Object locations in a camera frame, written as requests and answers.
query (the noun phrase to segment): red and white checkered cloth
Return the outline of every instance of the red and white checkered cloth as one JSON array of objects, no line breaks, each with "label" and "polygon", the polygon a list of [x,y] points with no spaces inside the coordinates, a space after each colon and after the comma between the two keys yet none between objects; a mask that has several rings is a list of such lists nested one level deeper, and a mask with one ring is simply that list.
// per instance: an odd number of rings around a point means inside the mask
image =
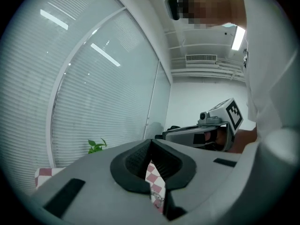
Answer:
[{"label": "red and white checkered cloth", "polygon": [[[46,182],[49,178],[59,173],[64,168],[39,168],[35,173],[35,182],[36,188],[38,189],[44,182]],[[158,170],[154,166],[154,164],[150,163],[145,180],[150,183],[150,187],[153,191],[158,193],[162,198],[165,197],[165,181],[161,178],[158,173]],[[160,204],[160,201],[156,199],[153,195],[151,195],[151,201],[154,206],[158,209],[160,213],[163,213],[163,203]]]}]

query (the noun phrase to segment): air conditioner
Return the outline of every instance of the air conditioner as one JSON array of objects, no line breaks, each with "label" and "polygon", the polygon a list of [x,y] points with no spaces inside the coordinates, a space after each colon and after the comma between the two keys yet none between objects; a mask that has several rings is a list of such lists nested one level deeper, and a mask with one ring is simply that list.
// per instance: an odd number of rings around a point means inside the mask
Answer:
[{"label": "air conditioner", "polygon": [[218,57],[213,54],[195,54],[195,55],[186,55],[186,63],[205,63],[205,64],[215,64]]}]

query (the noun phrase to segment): green plant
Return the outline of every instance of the green plant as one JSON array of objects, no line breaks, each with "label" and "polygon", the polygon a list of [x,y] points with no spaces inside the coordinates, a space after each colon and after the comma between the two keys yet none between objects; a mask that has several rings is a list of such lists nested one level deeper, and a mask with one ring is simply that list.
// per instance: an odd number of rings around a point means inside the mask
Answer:
[{"label": "green plant", "polygon": [[101,139],[104,142],[104,144],[96,144],[95,141],[89,140],[89,145],[91,146],[90,150],[89,150],[89,154],[102,151],[103,150],[102,146],[107,146],[105,140],[103,138],[101,138]]}]

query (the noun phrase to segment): white ceiling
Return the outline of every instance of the white ceiling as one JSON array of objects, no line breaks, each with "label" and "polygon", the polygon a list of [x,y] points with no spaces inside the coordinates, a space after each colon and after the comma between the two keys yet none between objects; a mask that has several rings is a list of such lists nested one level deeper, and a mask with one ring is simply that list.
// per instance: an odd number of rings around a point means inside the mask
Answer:
[{"label": "white ceiling", "polygon": [[236,27],[216,26],[210,29],[195,29],[181,20],[170,19],[165,0],[149,0],[153,5],[164,28],[172,58],[172,69],[185,68],[185,55],[216,54],[218,59],[243,65],[243,50],[247,48],[244,38],[239,51],[231,49]]}]

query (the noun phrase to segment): white shirt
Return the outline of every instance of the white shirt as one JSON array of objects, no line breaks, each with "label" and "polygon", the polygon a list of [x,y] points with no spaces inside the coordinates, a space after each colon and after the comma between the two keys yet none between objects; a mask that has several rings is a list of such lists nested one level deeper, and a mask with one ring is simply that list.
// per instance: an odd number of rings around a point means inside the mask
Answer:
[{"label": "white shirt", "polygon": [[293,28],[275,0],[244,0],[247,15],[248,119],[259,139],[282,127],[270,90],[294,59],[298,43]]}]

